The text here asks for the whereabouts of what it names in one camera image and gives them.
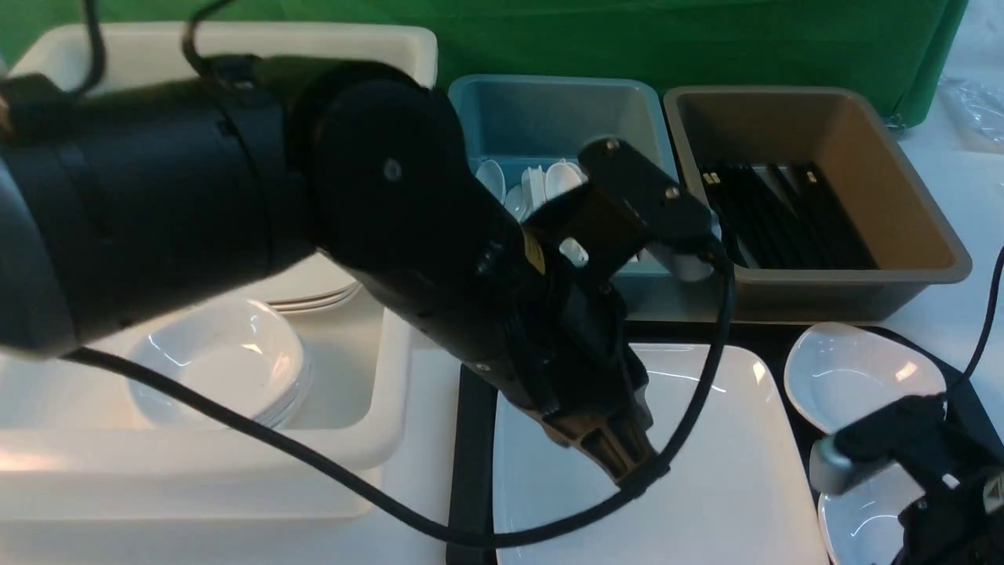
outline black tray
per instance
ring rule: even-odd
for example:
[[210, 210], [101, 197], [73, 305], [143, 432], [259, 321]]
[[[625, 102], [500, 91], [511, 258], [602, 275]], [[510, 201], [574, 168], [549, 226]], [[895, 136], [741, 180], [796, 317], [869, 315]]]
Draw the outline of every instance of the black tray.
[[[784, 364], [788, 352], [809, 326], [789, 324], [733, 324], [729, 345], [748, 349], [757, 354], [770, 369], [778, 390], [784, 390]], [[884, 328], [865, 327], [881, 336], [913, 348], [941, 369], [951, 386], [962, 373], [931, 355], [903, 336]], [[632, 322], [626, 336], [632, 343], [708, 343], [712, 324]], [[781, 394], [784, 410], [791, 422], [795, 444], [808, 474], [808, 456], [812, 444], [822, 433], [808, 423]], [[457, 437], [453, 460], [453, 489], [450, 501], [450, 526], [465, 530], [480, 528], [493, 531], [492, 522], [492, 457], [495, 442], [495, 406], [497, 394], [479, 377], [461, 370], [460, 395], [457, 406]], [[1004, 444], [994, 431], [987, 412], [973, 387], [966, 383], [955, 393], [949, 404], [948, 418], [970, 436], [1004, 459]], [[813, 502], [819, 494], [812, 492]], [[448, 565], [496, 565], [495, 553], [448, 545]]]

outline black cable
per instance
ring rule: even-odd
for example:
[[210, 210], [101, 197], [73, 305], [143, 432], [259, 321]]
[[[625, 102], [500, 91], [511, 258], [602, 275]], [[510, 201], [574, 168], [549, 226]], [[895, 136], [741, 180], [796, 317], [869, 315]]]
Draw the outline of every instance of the black cable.
[[87, 42], [90, 44], [90, 68], [83, 80], [66, 93], [73, 98], [83, 97], [104, 77], [107, 65], [107, 51], [104, 48], [104, 38], [101, 36], [100, 22], [97, 17], [97, 0], [82, 0], [83, 26], [87, 31]]
[[199, 24], [234, 1], [216, 0], [207, 4], [193, 14], [185, 24], [185, 33], [182, 35], [182, 53], [185, 55], [185, 60], [192, 65], [192, 68], [195, 69], [199, 76], [206, 76], [212, 73], [209, 61], [199, 54], [199, 50], [195, 46], [195, 33], [199, 28]]
[[705, 402], [711, 393], [711, 386], [715, 379], [715, 373], [718, 371], [722, 353], [728, 341], [729, 326], [732, 323], [732, 313], [735, 309], [735, 277], [732, 262], [725, 256], [724, 250], [716, 249], [714, 264], [723, 279], [722, 305], [718, 313], [715, 336], [708, 350], [708, 357], [705, 359], [698, 384], [694, 389], [694, 396], [691, 398], [690, 404], [687, 406], [680, 420], [680, 425], [673, 433], [666, 448], [646, 468], [639, 470], [635, 476], [629, 478], [621, 485], [621, 489], [610, 498], [572, 516], [529, 530], [508, 534], [475, 534], [434, 522], [404, 506], [380, 489], [372, 487], [345, 468], [314, 452], [310, 448], [269, 428], [263, 427], [252, 419], [246, 418], [185, 387], [178, 381], [172, 380], [128, 359], [89, 348], [78, 349], [66, 355], [64, 359], [117, 373], [145, 384], [224, 426], [271, 446], [340, 483], [395, 519], [429, 537], [446, 543], [486, 550], [525, 546], [562, 536], [609, 516], [640, 497], [648, 487], [669, 472], [670, 463], [680, 452], [687, 438], [690, 437], [691, 432], [693, 432], [698, 416], [704, 409]]
[[980, 339], [976, 342], [976, 349], [973, 350], [973, 357], [969, 360], [969, 365], [963, 371], [962, 377], [957, 380], [948, 391], [946, 397], [951, 397], [952, 393], [962, 385], [969, 382], [976, 372], [976, 367], [983, 358], [983, 350], [987, 348], [987, 340], [990, 339], [990, 330], [994, 327], [994, 316], [997, 314], [997, 295], [1000, 293], [1001, 272], [1004, 271], [1004, 247], [1001, 247], [997, 254], [997, 264], [994, 265], [994, 274], [990, 278], [990, 298], [987, 300], [987, 314], [983, 318], [983, 330], [980, 332]]

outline brown plastic bin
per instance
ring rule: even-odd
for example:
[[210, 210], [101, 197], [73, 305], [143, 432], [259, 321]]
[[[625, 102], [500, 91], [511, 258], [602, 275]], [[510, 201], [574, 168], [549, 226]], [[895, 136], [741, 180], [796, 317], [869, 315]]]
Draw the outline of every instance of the brown plastic bin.
[[884, 320], [972, 260], [871, 105], [841, 88], [700, 86], [663, 99], [684, 184], [707, 202], [699, 164], [812, 161], [829, 180], [875, 270], [736, 266], [747, 320]]

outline plastic bag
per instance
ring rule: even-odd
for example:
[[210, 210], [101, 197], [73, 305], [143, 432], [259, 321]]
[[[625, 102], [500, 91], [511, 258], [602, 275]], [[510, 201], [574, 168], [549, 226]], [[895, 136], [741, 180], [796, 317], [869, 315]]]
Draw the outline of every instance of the plastic bag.
[[1004, 59], [1004, 2], [969, 0], [953, 50]]
[[1004, 153], [1004, 89], [977, 80], [944, 77], [939, 87], [952, 117], [966, 131], [975, 133], [968, 135], [972, 149]]

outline white rectangular plate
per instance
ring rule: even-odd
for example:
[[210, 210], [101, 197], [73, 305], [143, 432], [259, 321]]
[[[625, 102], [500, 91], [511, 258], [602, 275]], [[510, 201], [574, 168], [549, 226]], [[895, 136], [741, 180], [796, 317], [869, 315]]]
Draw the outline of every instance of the white rectangular plate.
[[[636, 345], [662, 449], [690, 401], [707, 346]], [[539, 526], [612, 495], [606, 475], [561, 449], [499, 400], [495, 429], [497, 532]], [[715, 388], [673, 471], [639, 500], [578, 532], [498, 552], [500, 565], [545, 563], [825, 564], [812, 496], [766, 365], [729, 347]]]

